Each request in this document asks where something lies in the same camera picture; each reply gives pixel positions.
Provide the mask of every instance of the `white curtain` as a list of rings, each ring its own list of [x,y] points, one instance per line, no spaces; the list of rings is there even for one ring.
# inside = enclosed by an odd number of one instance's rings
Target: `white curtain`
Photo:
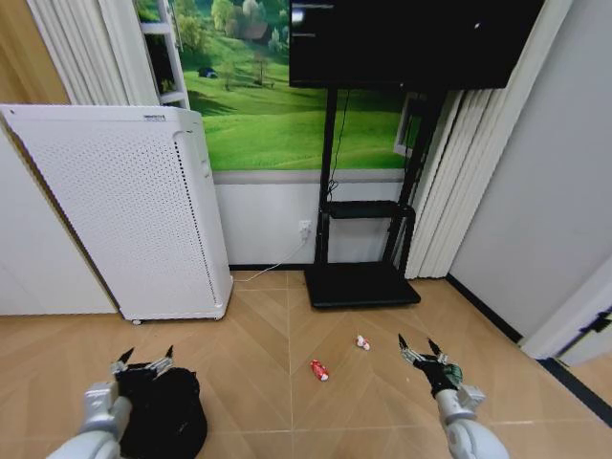
[[[159,105],[129,0],[28,0],[73,104]]]
[[[448,95],[415,193],[406,278],[448,274],[571,4],[544,3],[508,87]]]

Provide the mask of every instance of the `door frame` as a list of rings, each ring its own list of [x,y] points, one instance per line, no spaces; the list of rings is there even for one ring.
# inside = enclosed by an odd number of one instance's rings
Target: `door frame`
[[[535,333],[521,341],[521,349],[534,359],[555,357],[611,304],[612,253]]]

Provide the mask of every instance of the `wall outlet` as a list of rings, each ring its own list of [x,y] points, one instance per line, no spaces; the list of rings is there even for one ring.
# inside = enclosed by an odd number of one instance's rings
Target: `wall outlet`
[[[297,224],[297,229],[299,230],[299,234],[302,236],[302,241],[308,239],[312,224],[313,222],[311,220],[300,220]]]

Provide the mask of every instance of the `white air purifier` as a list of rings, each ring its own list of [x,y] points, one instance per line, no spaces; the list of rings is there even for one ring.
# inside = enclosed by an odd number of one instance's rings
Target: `white air purifier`
[[[232,279],[199,114],[0,109],[125,318],[224,315]]]

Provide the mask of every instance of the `red can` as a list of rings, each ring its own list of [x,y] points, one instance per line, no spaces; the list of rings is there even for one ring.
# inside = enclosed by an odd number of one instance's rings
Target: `red can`
[[[329,379],[327,368],[325,368],[320,361],[311,361],[310,367],[313,369],[313,373],[315,373],[315,376],[320,381],[327,381]]]

